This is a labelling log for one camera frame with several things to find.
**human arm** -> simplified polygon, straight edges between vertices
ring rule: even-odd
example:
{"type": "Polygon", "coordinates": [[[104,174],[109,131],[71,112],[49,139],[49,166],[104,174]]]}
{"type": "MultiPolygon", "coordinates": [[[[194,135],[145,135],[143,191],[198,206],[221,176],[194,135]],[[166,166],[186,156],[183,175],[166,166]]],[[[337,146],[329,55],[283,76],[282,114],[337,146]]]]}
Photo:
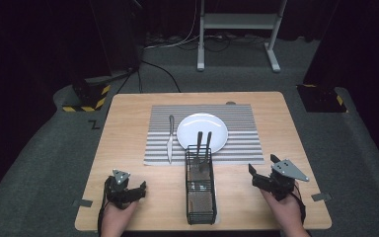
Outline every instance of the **human arm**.
{"type": "MultiPolygon", "coordinates": [[[[309,234],[303,227],[300,206],[295,197],[288,195],[286,198],[278,201],[267,191],[261,190],[261,193],[287,237],[309,237],[309,234]]],[[[297,189],[294,189],[293,193],[297,197],[300,196],[297,189]]]]}
{"type": "Polygon", "coordinates": [[[138,200],[133,201],[126,209],[119,209],[109,202],[104,210],[104,218],[101,225],[102,237],[119,237],[128,225],[138,200]]]}

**white plate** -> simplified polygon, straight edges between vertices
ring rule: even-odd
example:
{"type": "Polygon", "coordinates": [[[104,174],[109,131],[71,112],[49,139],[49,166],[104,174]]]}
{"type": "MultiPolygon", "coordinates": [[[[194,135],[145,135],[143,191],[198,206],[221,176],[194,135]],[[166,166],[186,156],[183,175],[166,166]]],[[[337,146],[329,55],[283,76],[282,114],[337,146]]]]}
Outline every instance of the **white plate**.
{"type": "Polygon", "coordinates": [[[207,135],[211,131],[211,153],[220,150],[226,144],[228,130],[220,118],[210,114],[194,114],[184,118],[177,129],[178,141],[184,149],[189,145],[196,145],[199,131],[202,131],[201,144],[207,143],[207,135]]]}

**gray striped mat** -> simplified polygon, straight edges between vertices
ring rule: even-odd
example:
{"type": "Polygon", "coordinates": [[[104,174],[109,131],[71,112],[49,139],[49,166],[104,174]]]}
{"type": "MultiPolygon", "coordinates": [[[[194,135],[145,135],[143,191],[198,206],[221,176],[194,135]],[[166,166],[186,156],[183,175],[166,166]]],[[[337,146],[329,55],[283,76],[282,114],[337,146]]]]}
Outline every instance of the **gray striped mat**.
{"type": "Polygon", "coordinates": [[[213,164],[263,164],[264,156],[251,105],[153,106],[147,135],[145,165],[166,166],[169,115],[175,117],[172,165],[185,165],[185,149],[177,139],[180,122],[196,113],[222,119],[229,137],[222,149],[212,154],[213,164]]]}

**black wire utensil holder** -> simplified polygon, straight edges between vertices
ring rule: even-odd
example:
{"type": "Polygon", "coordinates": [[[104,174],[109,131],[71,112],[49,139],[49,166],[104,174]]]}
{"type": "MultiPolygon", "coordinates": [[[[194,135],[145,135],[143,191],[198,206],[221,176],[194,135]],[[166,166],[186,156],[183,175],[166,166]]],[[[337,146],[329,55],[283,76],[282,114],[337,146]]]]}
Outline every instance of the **black wire utensil holder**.
{"type": "Polygon", "coordinates": [[[211,149],[208,145],[188,146],[185,167],[188,223],[214,224],[217,207],[211,149]]]}

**wooden table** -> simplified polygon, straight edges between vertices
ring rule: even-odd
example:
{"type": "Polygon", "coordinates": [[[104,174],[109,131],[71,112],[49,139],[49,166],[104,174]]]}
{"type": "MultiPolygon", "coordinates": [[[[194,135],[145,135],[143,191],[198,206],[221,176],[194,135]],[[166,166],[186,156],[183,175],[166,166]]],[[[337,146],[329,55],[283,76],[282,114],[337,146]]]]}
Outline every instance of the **wooden table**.
{"type": "Polygon", "coordinates": [[[332,225],[323,201],[311,195],[320,190],[282,94],[278,92],[168,93],[116,95],[104,127],[100,145],[83,199],[91,207],[79,207],[75,226],[78,230],[97,229],[104,181],[113,169],[131,173],[128,187],[147,182],[146,198],[133,215],[127,230],[270,230],[278,229],[260,190],[252,186],[247,165],[215,165],[219,222],[189,225],[186,216],[185,168],[182,166],[145,166],[143,157],[154,105],[222,105],[227,102],[250,104],[263,146],[265,164],[256,165],[259,174],[270,173],[270,154],[289,158],[310,182],[299,181],[307,206],[307,229],[326,229],[332,225]]]}

